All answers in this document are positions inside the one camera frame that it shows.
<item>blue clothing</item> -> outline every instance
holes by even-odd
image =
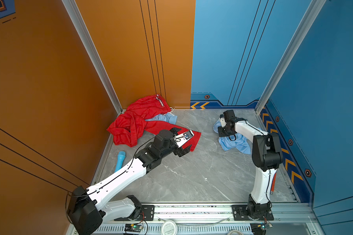
[[[166,113],[165,115],[159,114],[153,118],[146,119],[146,121],[166,121],[171,124],[176,124],[178,116],[172,115],[171,113]]]
[[[218,127],[221,126],[220,120],[216,121],[213,125],[213,130],[218,133]],[[247,138],[243,135],[237,133],[235,134],[236,140],[230,140],[228,136],[219,137],[218,142],[221,144],[221,147],[224,151],[227,151],[231,148],[237,148],[241,153],[250,154],[251,149],[247,143]]]

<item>gray marble surface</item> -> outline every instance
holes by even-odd
[[[183,157],[170,154],[162,159],[160,166],[133,181],[112,200],[135,195],[141,202],[184,201],[235,201],[247,202],[255,180],[255,165],[250,154],[240,153],[236,148],[224,151],[218,143],[213,124],[226,109],[175,109],[177,125],[201,132],[199,143],[193,152]],[[235,110],[256,127],[261,127],[254,110]],[[114,145],[104,165],[100,180],[115,170],[119,151],[126,152],[128,163],[136,149],[154,135],[145,131],[137,146]],[[270,200],[295,202],[286,180],[277,174]]]

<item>red clothing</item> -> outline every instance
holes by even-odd
[[[158,94],[146,96],[128,106],[125,113],[119,115],[107,130],[113,134],[115,145],[126,144],[129,147],[137,145],[137,139],[143,135],[144,130],[156,135],[161,130],[169,130],[176,127],[182,129],[179,134],[186,132],[188,129],[165,121],[145,120],[170,111],[169,105],[162,96]],[[183,148],[186,148],[192,144],[191,151],[194,150],[201,136],[200,132],[193,131],[193,133],[195,136],[183,145]]]

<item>white round lid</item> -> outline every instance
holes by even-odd
[[[167,220],[161,227],[162,235],[175,235],[177,233],[177,225],[172,220]]]

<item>yellow arrow marking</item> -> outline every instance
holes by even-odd
[[[195,105],[197,105],[198,103],[200,103],[200,102],[196,102],[195,104],[193,104],[193,105],[191,106],[191,108],[196,109],[196,108],[195,108]]]
[[[287,151],[286,149],[281,148],[281,150],[282,150],[284,153],[289,154],[289,151]]]
[[[268,124],[273,124],[273,122],[271,122],[271,121],[266,121],[266,123],[267,123],[267,124],[266,124],[265,129],[268,130]]]
[[[292,183],[294,184],[294,176],[297,176],[298,178],[300,178],[302,181],[302,176],[298,175],[296,172],[292,171]]]
[[[206,106],[207,104],[209,104],[209,102],[206,102],[205,104],[203,104],[202,106],[200,106],[200,108],[205,109],[204,106]]]
[[[263,113],[263,122],[264,122],[264,116],[269,116],[269,114]]]
[[[291,160],[285,158],[285,170],[287,170],[287,164],[291,164],[291,165],[293,165],[293,166],[296,166],[296,165],[294,164],[294,162],[292,162]]]

